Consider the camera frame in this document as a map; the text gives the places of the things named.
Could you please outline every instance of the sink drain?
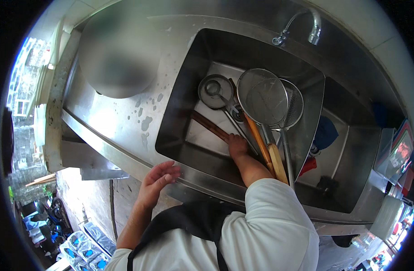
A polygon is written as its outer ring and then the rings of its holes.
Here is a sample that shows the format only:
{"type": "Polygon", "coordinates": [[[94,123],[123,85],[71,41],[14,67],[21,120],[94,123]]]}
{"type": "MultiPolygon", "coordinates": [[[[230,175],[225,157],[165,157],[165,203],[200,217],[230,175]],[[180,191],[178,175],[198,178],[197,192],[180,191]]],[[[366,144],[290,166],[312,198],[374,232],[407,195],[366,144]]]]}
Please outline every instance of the sink drain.
{"type": "Polygon", "coordinates": [[[229,109],[228,112],[237,123],[242,124],[244,118],[242,107],[239,104],[235,104],[234,107],[237,109],[238,113],[233,109],[229,109]]]}

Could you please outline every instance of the person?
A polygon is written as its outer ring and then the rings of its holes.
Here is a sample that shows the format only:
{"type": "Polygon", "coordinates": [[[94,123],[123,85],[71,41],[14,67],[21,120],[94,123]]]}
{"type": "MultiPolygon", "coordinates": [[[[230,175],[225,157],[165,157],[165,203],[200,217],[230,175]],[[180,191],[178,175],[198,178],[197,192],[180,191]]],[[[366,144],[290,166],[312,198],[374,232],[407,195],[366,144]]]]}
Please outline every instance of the person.
{"type": "Polygon", "coordinates": [[[150,222],[161,189],[180,176],[173,161],[156,165],[105,271],[316,269],[318,235],[294,191],[247,154],[244,138],[230,134],[228,145],[247,187],[246,213],[231,203],[183,203],[150,222]]]}

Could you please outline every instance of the ground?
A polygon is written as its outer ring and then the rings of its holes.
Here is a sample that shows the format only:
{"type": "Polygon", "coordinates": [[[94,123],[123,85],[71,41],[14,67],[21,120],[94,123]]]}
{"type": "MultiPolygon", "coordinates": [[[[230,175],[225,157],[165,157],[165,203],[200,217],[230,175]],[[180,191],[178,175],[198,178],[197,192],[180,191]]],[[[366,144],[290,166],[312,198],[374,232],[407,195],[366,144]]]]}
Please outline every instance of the ground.
{"type": "MultiPolygon", "coordinates": [[[[141,182],[128,179],[82,181],[78,168],[66,168],[56,173],[57,196],[62,199],[74,231],[88,219],[116,241],[127,222],[138,196],[141,182]]],[[[153,217],[181,202],[164,193],[153,209],[153,217]]]]}

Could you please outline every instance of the sink basin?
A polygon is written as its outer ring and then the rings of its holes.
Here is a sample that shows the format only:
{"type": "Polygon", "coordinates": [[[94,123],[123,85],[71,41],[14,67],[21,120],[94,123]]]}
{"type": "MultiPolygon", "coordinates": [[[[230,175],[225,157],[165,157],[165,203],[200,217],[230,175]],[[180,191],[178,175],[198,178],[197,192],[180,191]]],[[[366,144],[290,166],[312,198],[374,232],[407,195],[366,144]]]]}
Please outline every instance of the sink basin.
{"type": "Polygon", "coordinates": [[[297,178],[296,194],[304,205],[351,213],[367,183],[381,130],[371,110],[329,77],[321,115],[334,123],[339,135],[315,157],[317,168],[297,178]],[[321,176],[338,184],[330,196],[316,188],[321,176]]]}
{"type": "Polygon", "coordinates": [[[304,113],[287,131],[296,174],[303,166],[317,127],[325,83],[323,73],[271,44],[221,30],[200,30],[177,76],[155,148],[170,159],[220,180],[212,188],[216,192],[244,184],[227,144],[191,120],[190,114],[195,109],[227,133],[236,133],[222,111],[209,109],[199,100],[198,85],[210,74],[232,78],[237,84],[240,75],[250,68],[265,68],[291,81],[302,92],[304,113]]]}

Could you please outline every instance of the white shirt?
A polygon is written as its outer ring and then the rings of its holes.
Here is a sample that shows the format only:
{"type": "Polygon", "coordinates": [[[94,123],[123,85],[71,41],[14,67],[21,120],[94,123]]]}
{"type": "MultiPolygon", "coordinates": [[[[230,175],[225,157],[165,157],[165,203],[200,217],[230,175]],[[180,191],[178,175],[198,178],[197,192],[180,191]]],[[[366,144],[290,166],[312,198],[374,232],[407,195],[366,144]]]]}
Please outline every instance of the white shirt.
{"type": "MultiPolygon", "coordinates": [[[[294,191],[275,179],[254,182],[245,195],[246,214],[232,212],[219,243],[230,271],[315,270],[318,235],[294,191]]],[[[117,249],[105,271],[126,271],[130,249],[117,249]]],[[[133,260],[133,270],[219,270],[212,241],[174,229],[133,260]]]]}

